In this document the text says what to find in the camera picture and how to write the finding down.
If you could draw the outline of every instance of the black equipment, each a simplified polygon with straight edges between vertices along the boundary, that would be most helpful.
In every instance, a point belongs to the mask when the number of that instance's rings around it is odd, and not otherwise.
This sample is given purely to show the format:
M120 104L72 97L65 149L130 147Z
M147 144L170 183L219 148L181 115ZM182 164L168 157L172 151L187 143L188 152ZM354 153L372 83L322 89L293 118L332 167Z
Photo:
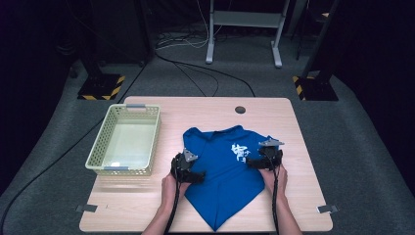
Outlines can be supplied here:
M202 183L205 179L205 172L192 172L190 168L195 163L198 156L192 154L190 151L184 149L183 153L178 153L171 161L171 174L180 182L187 183Z
M283 151L277 150L273 146L262 147L259 153L263 155L260 160L252 160L247 158L247 165L252 168L266 168L268 170L274 169L276 166L281 164L283 158Z

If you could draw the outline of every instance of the human arm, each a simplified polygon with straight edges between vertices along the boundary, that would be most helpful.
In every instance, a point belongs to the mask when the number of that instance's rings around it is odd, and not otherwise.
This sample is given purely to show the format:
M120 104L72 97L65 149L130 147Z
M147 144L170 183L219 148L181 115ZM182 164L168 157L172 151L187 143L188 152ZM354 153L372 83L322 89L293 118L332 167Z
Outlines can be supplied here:
M274 173L272 170L260 169L266 189L272 194L274 191ZM280 235L296 235L302 234L293 213L290 210L288 199L285 195L288 174L284 166L281 164L278 170L278 189L276 199L276 211L278 217L278 227Z
M184 193L190 183L181 183L179 201L183 198ZM161 204L142 235L159 235L163 234L167 226L171 212L173 210L174 198L176 194L176 180L169 173L161 182Z

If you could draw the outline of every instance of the black speaker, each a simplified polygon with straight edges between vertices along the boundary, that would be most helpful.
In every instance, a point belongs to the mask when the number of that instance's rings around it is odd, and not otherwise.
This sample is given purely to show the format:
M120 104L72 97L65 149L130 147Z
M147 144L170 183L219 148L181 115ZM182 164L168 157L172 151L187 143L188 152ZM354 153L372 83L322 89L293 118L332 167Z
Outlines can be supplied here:
M97 62L138 64L152 56L141 0L91 0Z

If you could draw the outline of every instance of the white graphic print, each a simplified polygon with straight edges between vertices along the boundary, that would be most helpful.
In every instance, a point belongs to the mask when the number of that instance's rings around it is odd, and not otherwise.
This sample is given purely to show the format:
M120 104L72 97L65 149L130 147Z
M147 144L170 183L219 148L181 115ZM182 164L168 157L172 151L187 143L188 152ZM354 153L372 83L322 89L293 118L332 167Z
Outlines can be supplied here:
M247 146L240 146L239 144L233 144L231 150L236 155L236 161L238 162L246 162L245 157L250 153L249 150L247 150Z

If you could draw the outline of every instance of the plastic basket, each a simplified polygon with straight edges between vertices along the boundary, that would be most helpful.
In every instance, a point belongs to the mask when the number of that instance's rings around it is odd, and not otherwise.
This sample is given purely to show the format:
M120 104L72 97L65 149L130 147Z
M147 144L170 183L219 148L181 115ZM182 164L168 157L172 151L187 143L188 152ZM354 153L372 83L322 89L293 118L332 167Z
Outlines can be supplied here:
M103 175L151 175L160 125L158 105L111 105L85 166Z

